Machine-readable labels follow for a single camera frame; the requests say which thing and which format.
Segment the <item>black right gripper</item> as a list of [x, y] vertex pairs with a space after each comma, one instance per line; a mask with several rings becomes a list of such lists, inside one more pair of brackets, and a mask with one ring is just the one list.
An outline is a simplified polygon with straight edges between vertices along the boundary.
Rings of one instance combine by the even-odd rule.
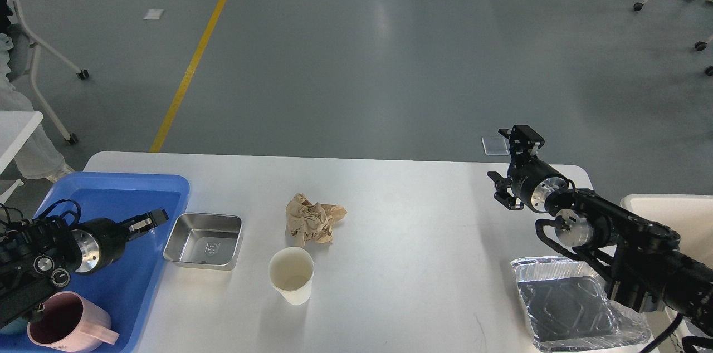
[[530, 125], [499, 128], [497, 132], [509, 145], [510, 166], [509, 177], [487, 172], [496, 190], [495, 200], [509, 210], [524, 209], [525, 205], [535, 213], [546, 213], [546, 200], [555, 191], [565, 190], [569, 183], [568, 178], [538, 158], [544, 137]]

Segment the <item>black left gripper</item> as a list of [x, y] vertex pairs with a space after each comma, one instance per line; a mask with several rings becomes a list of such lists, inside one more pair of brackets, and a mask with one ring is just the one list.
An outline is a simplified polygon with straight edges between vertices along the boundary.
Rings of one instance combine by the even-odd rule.
[[75, 272], [88, 275], [107, 267], [123, 255], [128, 241], [144, 236], [168, 219], [165, 209], [153, 209], [120, 224], [109, 218], [96, 218], [74, 226], [71, 234], [81, 253]]

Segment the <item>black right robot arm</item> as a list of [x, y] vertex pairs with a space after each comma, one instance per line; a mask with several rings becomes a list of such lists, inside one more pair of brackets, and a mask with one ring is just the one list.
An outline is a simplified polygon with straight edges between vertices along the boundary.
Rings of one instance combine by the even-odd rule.
[[535, 221], [543, 244], [568, 259], [585, 262], [603, 277], [609, 300], [636, 312], [663, 307], [675, 319], [652, 342], [649, 352], [684, 319], [701, 330], [682, 339], [685, 352], [711, 348], [712, 271], [680, 251], [680, 234], [604, 199], [538, 158], [545, 140], [528, 125], [501, 128], [510, 164], [507, 175], [488, 172], [494, 199], [509, 210], [548, 214]]

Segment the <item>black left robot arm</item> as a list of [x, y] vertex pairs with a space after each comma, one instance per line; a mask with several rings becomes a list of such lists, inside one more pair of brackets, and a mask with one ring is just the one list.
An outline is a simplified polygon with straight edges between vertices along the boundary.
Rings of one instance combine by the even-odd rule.
[[109, 218], [82, 221], [77, 201], [57, 200], [33, 218], [11, 221], [2, 206], [1, 320], [38, 322], [45, 302], [70, 284], [73, 274], [90, 275], [114, 264], [127, 244], [167, 223], [153, 209], [116, 223]]

